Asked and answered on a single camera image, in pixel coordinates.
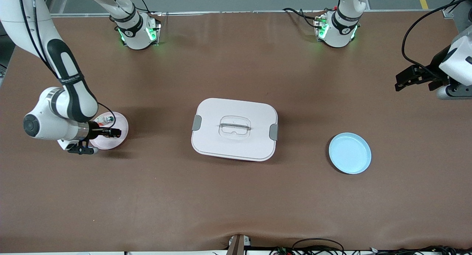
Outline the grey aluminium frame post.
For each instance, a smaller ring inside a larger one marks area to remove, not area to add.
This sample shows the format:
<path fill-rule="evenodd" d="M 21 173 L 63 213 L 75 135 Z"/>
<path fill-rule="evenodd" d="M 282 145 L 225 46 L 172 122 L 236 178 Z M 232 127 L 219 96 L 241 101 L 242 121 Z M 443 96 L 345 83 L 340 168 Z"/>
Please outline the grey aluminium frame post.
<path fill-rule="evenodd" d="M 450 0 L 449 3 L 454 3 L 459 0 Z M 458 32 L 462 32 L 472 25 L 472 0 L 467 0 L 462 3 L 447 7 L 442 11 L 443 17 L 453 20 Z"/>

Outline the pink round plate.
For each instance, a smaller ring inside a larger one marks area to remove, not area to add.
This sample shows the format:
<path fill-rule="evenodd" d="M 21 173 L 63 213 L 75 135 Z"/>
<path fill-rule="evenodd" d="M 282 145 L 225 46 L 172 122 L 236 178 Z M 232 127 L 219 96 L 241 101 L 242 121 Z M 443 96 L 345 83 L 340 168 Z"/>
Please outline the pink round plate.
<path fill-rule="evenodd" d="M 104 136 L 98 136 L 96 139 L 90 140 L 90 144 L 93 147 L 97 147 L 100 150 L 109 150 L 118 147 L 122 144 L 129 133 L 129 124 L 127 118 L 118 112 L 106 112 L 101 114 L 101 116 L 113 116 L 115 121 L 112 124 L 104 125 L 100 127 L 111 127 L 117 128 L 122 131 L 122 134 L 119 138 L 105 138 Z"/>

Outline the light blue round plate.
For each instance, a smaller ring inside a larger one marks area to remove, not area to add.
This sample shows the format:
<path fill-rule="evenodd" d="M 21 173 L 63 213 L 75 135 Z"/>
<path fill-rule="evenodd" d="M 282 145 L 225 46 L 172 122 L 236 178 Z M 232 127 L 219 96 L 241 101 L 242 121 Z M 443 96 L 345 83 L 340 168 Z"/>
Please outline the light blue round plate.
<path fill-rule="evenodd" d="M 336 169 L 349 175 L 366 171 L 372 161 L 369 144 L 351 132 L 343 132 L 332 138 L 328 145 L 328 156 Z"/>

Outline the brown metal table bracket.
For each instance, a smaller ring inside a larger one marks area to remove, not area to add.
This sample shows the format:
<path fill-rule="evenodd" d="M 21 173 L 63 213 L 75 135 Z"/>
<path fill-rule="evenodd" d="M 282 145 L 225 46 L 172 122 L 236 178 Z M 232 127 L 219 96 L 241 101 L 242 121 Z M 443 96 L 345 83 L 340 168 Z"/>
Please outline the brown metal table bracket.
<path fill-rule="evenodd" d="M 246 247 L 251 246 L 251 238 L 247 235 L 233 235 L 229 240 L 226 255 L 247 255 Z"/>

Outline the white lidded lunch box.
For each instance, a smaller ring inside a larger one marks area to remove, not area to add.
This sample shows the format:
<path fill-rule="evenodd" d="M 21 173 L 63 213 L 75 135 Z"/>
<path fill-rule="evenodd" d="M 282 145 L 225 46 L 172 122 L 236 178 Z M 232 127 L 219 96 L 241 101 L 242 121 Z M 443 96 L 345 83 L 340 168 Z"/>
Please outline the white lidded lunch box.
<path fill-rule="evenodd" d="M 211 97 L 197 107 L 191 144 L 202 155 L 262 162 L 276 151 L 278 129 L 271 105 Z"/>

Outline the aluminium table edge rail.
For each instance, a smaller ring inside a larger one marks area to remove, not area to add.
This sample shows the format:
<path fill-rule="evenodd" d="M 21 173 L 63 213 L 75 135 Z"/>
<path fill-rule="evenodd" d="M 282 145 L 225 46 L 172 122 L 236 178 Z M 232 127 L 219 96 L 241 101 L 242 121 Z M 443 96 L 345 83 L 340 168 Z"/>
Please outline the aluminium table edge rail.
<path fill-rule="evenodd" d="M 420 12 L 426 13 L 429 10 L 420 9 L 405 9 L 405 10 L 366 10 L 367 13 L 389 13 L 389 12 Z M 187 12 L 151 12 L 151 15 L 156 16 L 192 16 L 192 15 L 204 15 L 204 14 L 228 14 L 228 13 L 284 13 L 283 10 L 253 10 L 253 11 L 187 11 Z M 52 13 L 52 18 L 87 18 L 87 17 L 108 17 L 108 13 Z"/>

